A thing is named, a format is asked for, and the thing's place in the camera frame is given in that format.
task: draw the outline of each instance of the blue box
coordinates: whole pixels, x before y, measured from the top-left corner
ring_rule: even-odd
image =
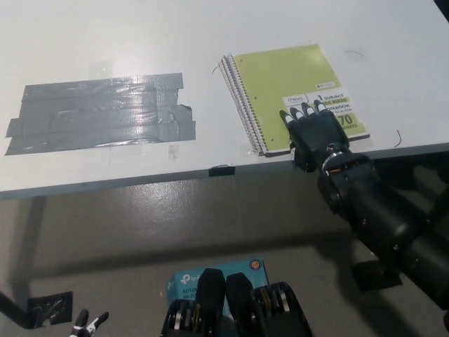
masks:
[[[207,267],[184,270],[174,274],[167,284],[168,305],[177,299],[195,300],[198,279],[206,268]],[[251,281],[253,288],[258,288],[269,284],[264,263],[261,258],[251,258],[248,260],[223,263],[221,265],[213,265],[208,268],[220,269],[223,271],[225,279],[229,275],[242,272]],[[223,315],[231,316],[227,300],[224,300]]]

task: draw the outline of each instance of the notebook label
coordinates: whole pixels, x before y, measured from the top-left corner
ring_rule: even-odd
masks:
[[[301,103],[303,102],[309,103],[313,107],[315,100],[320,100],[333,112],[349,138],[358,138],[368,134],[365,126],[358,121],[355,115],[354,102],[351,101],[347,90],[342,86],[283,98],[287,111],[290,111],[291,107],[302,111]]]

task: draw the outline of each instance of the sticker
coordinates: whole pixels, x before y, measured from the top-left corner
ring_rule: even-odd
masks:
[[[252,270],[259,270],[262,267],[262,263],[258,259],[250,261],[250,268]]]
[[[321,88],[325,88],[330,83],[333,82],[320,84],[320,86],[322,86]],[[299,111],[302,111],[301,103],[306,102],[314,105],[315,100],[320,100],[337,117],[337,120],[349,139],[369,136],[366,127],[355,115],[354,102],[351,100],[347,90],[342,86],[283,98],[287,110],[295,107]]]

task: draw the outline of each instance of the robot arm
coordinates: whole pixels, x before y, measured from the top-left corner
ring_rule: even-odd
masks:
[[[332,212],[383,263],[397,267],[447,310],[449,244],[425,213],[380,180],[367,156],[349,151],[333,113],[318,100],[314,105],[280,111],[295,164],[306,172],[318,169],[318,187]]]

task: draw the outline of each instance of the floor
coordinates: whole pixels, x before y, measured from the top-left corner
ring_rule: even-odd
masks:
[[[0,202],[0,288],[73,291],[74,311],[109,310],[96,336],[161,332],[173,273],[261,256],[295,291],[315,336],[447,336],[443,313],[405,277],[360,293],[349,266],[372,259],[299,171]],[[68,336],[70,324],[0,336]]]

